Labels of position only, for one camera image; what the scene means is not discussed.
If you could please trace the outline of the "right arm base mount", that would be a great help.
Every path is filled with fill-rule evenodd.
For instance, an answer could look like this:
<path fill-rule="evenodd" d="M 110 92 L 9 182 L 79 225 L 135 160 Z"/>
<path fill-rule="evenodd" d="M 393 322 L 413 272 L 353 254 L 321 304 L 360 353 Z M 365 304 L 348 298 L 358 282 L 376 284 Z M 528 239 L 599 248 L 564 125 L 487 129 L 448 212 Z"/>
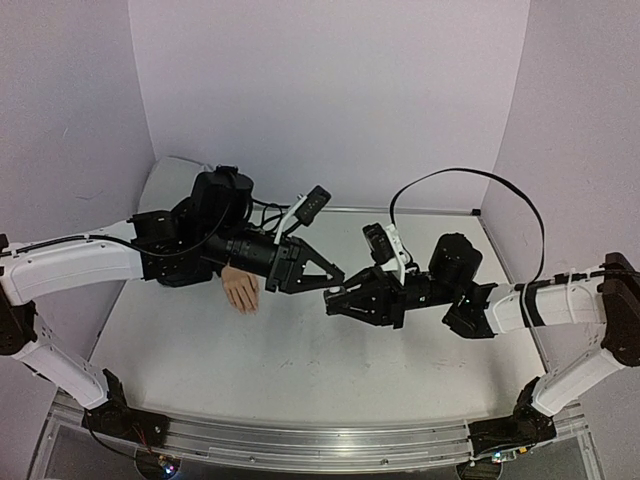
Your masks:
<path fill-rule="evenodd" d="M 469 424 L 468 438 L 475 458 L 532 447 L 556 438 L 553 418 L 539 412 L 532 405 L 534 387 L 539 380 L 539 377 L 535 377 L 523 388 L 510 415 Z"/>

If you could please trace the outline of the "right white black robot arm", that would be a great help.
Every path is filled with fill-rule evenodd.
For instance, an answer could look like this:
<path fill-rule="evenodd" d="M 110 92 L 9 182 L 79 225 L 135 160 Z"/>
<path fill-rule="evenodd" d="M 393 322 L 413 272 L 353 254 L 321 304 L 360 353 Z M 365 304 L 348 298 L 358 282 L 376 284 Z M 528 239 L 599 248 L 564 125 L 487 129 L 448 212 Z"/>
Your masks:
<path fill-rule="evenodd" d="M 439 238 L 424 272 L 408 271 L 390 256 L 395 241 L 372 233 L 367 242 L 374 265 L 325 291 L 327 314 L 399 329 L 406 312 L 445 305 L 444 324 L 465 339 L 560 325 L 603 326 L 603 336 L 578 359 L 526 388 L 520 404 L 546 417 L 639 364 L 639 273 L 622 254 L 608 254 L 595 269 L 528 284 L 477 284 L 482 254 L 460 233 Z"/>

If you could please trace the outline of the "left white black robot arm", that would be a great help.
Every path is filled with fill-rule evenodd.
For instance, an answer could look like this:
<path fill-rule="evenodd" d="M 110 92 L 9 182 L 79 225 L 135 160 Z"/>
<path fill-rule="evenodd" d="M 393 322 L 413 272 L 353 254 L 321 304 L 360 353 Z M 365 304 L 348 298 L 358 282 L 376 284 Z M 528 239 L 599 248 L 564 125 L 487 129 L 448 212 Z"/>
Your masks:
<path fill-rule="evenodd" d="M 199 173 L 171 210 L 139 213 L 98 231 L 18 244 L 1 240 L 1 353 L 71 395 L 116 437 L 135 416 L 121 381 L 66 351 L 39 318 L 37 298 L 109 281 L 178 288 L 226 266 L 262 277 L 269 292 L 296 294 L 340 285 L 343 271 L 304 240 L 250 221 L 253 181 L 232 166 Z"/>

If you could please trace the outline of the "mannequin hand with long nails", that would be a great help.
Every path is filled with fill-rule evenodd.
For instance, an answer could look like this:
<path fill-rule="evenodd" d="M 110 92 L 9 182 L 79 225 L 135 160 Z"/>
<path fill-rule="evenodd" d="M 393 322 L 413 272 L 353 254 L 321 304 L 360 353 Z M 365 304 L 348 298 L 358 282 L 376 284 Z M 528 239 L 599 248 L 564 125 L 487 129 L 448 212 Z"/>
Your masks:
<path fill-rule="evenodd" d="M 260 286 L 257 277 L 231 266 L 221 270 L 221 282 L 230 304 L 243 314 L 259 309 Z"/>

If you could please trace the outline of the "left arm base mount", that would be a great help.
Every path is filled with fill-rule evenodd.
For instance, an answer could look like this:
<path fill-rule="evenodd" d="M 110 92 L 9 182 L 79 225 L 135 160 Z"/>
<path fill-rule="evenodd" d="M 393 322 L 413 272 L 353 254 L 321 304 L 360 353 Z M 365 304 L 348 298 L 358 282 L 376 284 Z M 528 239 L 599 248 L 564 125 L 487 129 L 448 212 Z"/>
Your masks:
<path fill-rule="evenodd" d="M 108 369 L 102 373 L 107 385 L 106 401 L 84 413 L 82 426 L 94 433 L 146 447 L 163 447 L 170 425 L 169 417 L 130 407 L 119 378 Z"/>

